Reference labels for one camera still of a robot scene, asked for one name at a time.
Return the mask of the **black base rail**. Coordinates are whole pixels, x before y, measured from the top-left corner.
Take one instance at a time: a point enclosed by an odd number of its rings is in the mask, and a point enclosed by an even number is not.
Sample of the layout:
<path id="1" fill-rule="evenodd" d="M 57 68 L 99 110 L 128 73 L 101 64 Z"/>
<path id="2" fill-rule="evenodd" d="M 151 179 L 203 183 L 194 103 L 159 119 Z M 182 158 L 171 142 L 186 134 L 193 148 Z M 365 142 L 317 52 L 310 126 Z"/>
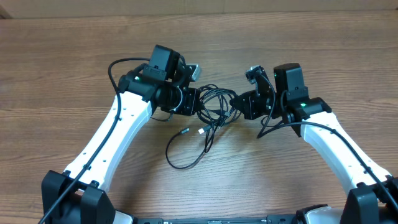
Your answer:
<path id="1" fill-rule="evenodd" d="M 266 217 L 241 218 L 134 218 L 133 224 L 305 224 L 296 215 L 268 215 Z"/>

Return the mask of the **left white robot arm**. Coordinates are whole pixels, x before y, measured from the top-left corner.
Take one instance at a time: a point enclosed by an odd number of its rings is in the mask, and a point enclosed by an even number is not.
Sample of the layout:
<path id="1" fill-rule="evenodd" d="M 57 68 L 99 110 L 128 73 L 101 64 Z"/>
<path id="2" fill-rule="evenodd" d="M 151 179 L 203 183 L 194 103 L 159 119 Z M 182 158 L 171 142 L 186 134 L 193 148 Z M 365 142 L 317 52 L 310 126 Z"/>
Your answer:
<path id="1" fill-rule="evenodd" d="M 113 175 L 135 135 L 157 108 L 191 116 L 199 91 L 189 84 L 201 68 L 187 64 L 178 52 L 156 45 L 150 58 L 112 85 L 114 102 L 84 150 L 62 173 L 48 171 L 42 181 L 41 223 L 134 223 L 108 197 Z"/>

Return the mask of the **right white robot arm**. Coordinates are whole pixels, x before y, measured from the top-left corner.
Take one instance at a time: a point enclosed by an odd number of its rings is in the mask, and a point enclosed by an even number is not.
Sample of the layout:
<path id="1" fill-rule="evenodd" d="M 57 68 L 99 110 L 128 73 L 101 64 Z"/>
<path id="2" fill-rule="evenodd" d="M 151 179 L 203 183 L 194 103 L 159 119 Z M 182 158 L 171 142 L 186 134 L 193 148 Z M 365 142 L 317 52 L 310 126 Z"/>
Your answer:
<path id="1" fill-rule="evenodd" d="M 274 83 L 260 65 L 245 76 L 255 89 L 234 97 L 231 106 L 248 120 L 281 118 L 275 126 L 264 122 L 257 136 L 291 127 L 319 153 L 346 194 L 342 209 L 313 205 L 293 215 L 267 216 L 266 223 L 397 223 L 397 177 L 352 140 L 323 99 L 309 96 L 299 63 L 274 67 Z"/>

